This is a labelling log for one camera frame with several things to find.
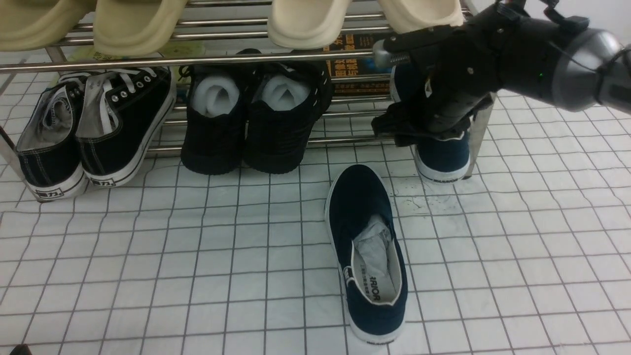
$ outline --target cream slipper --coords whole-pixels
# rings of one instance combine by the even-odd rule
[[[0,0],[0,51],[29,51],[58,42],[97,0]]]
[[[398,33],[464,23],[459,0],[379,0],[379,4]]]
[[[351,0],[273,0],[268,37],[275,44],[315,49],[333,43]]]
[[[94,47],[113,56],[156,52],[173,34],[188,0],[98,0]]]

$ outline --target black shoe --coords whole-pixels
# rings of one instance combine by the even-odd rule
[[[365,165],[344,170],[331,186],[324,218],[353,333],[371,344],[394,341],[405,323],[408,279],[379,175]]]
[[[43,200],[72,197],[87,179],[74,141],[83,108],[85,83],[99,73],[70,73],[39,98],[15,153],[27,185]]]
[[[300,165],[313,125],[331,105],[331,77],[325,62],[300,61],[262,64],[257,77],[243,160],[284,174]]]
[[[174,104],[175,76],[168,68],[116,69],[91,77],[75,137],[92,183],[111,188],[131,180]]]
[[[260,54],[246,49],[239,54]],[[241,164],[247,120],[246,88],[254,79],[254,65],[190,66],[186,109],[186,137],[182,163],[189,170],[221,175]]]

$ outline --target dark blue shoe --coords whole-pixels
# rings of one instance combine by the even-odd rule
[[[412,64],[398,65],[392,69],[390,93],[394,101],[408,100],[418,90],[423,90],[423,77]],[[444,141],[419,138],[412,149],[418,173],[435,183],[455,183],[469,170],[468,131],[459,138]]]
[[[379,175],[365,165],[344,170],[331,186],[324,215],[353,333],[371,344],[394,341],[403,329],[408,283]]]

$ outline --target white tiled floor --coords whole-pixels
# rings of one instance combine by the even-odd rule
[[[0,97],[14,140],[48,80],[18,75]],[[408,148],[369,145],[309,149],[282,176],[148,159],[127,186],[40,205],[0,165],[0,354],[631,354],[631,116],[500,95],[476,174],[454,186],[422,183]],[[389,346],[350,331],[324,229],[329,183],[356,162],[384,178],[408,262]]]

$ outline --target shoe rack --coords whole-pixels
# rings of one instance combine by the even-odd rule
[[[216,7],[233,7],[233,6],[269,6],[271,0],[191,0],[187,5],[188,8],[216,8]],[[465,17],[471,16],[469,12],[470,7],[463,6],[463,13]],[[345,26],[342,29],[342,34],[351,33],[389,33],[392,30],[389,26],[362,26],[362,22],[366,21],[379,21],[385,20],[382,13],[367,13],[361,15],[347,15],[345,18]],[[175,33],[172,36],[172,40],[239,40],[239,39],[261,39],[267,37],[266,31],[247,31],[239,30],[233,32],[213,32],[214,28],[225,27],[242,27],[252,25],[265,25],[267,18],[246,18],[246,19],[226,19],[226,20],[180,20],[178,22]],[[147,59],[121,59],[121,60],[108,60],[108,61],[73,61],[66,60],[62,47],[71,47],[79,45],[92,45],[93,37],[91,23],[82,23],[75,26],[71,33],[83,33],[78,37],[66,37],[58,43],[47,47],[45,50],[50,56],[51,63],[33,63],[33,64],[9,64],[0,66],[0,74],[16,74],[16,73],[46,73],[46,72],[67,72],[67,71],[79,71],[88,69],[114,69],[114,68],[128,68],[128,67],[152,67],[152,66],[184,66],[191,64],[238,64],[238,63],[254,63],[254,62],[266,62],[266,61],[310,61],[310,60],[328,60],[328,59],[353,59],[372,57],[372,51],[360,50],[360,51],[331,51],[315,54],[256,54],[256,55],[241,55],[241,56],[204,56],[204,57],[190,57],[190,58],[147,58]],[[205,31],[198,33],[188,33],[192,28],[203,28]],[[187,29],[187,33],[178,33],[178,30]],[[333,82],[340,83],[356,83],[367,80],[383,80],[388,81],[389,75],[363,75],[345,78],[334,78]],[[359,102],[387,102],[391,98],[388,95],[380,96],[364,96],[364,97],[335,97],[333,104],[354,104]],[[174,112],[185,112],[186,107],[184,105],[177,105],[174,108]],[[355,110],[355,111],[336,111],[327,112],[323,119],[339,119],[342,117],[366,117],[366,116],[378,116],[382,114],[384,110]],[[482,138],[484,137],[487,129],[488,119],[491,114],[491,108],[478,113],[475,123],[471,128],[470,145],[471,145],[471,167],[467,177],[471,176],[475,166],[475,160],[480,151],[482,144]],[[184,126],[186,125],[186,119],[167,119],[165,126]],[[20,169],[20,163],[15,155],[13,148],[15,143],[11,141],[10,137],[0,127],[0,155],[8,162],[13,168],[15,173],[23,180],[23,176]],[[335,145],[335,144],[352,144],[352,143],[373,143],[379,141],[392,141],[391,136],[375,137],[373,135],[363,136],[335,136],[325,138],[311,138],[309,140],[309,146],[315,145]],[[148,150],[148,157],[173,157],[179,156],[181,146],[164,145],[150,147]]]

